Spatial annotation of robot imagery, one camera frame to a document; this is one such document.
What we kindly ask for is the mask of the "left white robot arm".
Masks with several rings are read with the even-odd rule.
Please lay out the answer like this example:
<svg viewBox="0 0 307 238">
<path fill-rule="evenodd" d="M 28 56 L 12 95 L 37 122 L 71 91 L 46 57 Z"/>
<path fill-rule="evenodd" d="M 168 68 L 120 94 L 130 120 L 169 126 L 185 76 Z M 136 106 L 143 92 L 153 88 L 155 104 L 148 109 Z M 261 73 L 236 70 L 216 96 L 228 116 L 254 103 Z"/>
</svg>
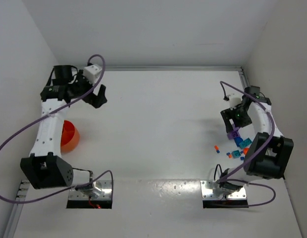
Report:
<svg viewBox="0 0 307 238">
<path fill-rule="evenodd" d="M 70 65 L 56 65 L 52 72 L 55 78 L 40 93 L 43 120 L 36 141 L 29 157 L 20 162 L 35 189 L 66 187 L 73 183 L 72 166 L 61 157 L 62 129 L 69 103 L 79 99 L 99 108 L 107 102 L 104 85 L 98 94 L 93 93 L 102 73 L 101 66 L 89 63 L 73 74 Z"/>
</svg>

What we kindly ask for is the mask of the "purple lego brick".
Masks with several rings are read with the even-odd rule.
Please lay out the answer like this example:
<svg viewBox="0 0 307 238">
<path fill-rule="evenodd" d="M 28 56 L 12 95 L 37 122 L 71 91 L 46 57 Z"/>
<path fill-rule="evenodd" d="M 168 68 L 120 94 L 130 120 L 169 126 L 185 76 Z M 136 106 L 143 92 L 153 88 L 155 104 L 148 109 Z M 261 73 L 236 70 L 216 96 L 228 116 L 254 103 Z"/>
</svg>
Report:
<svg viewBox="0 0 307 238">
<path fill-rule="evenodd" d="M 239 134 L 239 127 L 234 127 L 233 130 L 231 132 L 228 132 L 227 133 L 227 137 L 229 140 L 233 140 L 237 137 L 240 137 L 240 134 Z"/>
</svg>

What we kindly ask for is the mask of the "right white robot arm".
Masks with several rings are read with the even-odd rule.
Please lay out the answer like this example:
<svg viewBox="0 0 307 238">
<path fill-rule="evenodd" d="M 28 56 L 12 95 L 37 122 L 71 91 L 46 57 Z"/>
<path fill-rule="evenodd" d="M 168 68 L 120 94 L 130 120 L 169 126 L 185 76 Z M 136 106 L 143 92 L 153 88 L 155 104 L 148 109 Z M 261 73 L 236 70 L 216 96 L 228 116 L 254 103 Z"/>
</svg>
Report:
<svg viewBox="0 0 307 238">
<path fill-rule="evenodd" d="M 271 101 L 261 96 L 260 88 L 249 86 L 239 103 L 221 111 L 228 134 L 253 126 L 255 137 L 241 165 L 226 169 L 216 181 L 219 189 L 232 193 L 259 179 L 281 179 L 284 176 L 294 142 L 278 129 L 271 112 Z"/>
</svg>

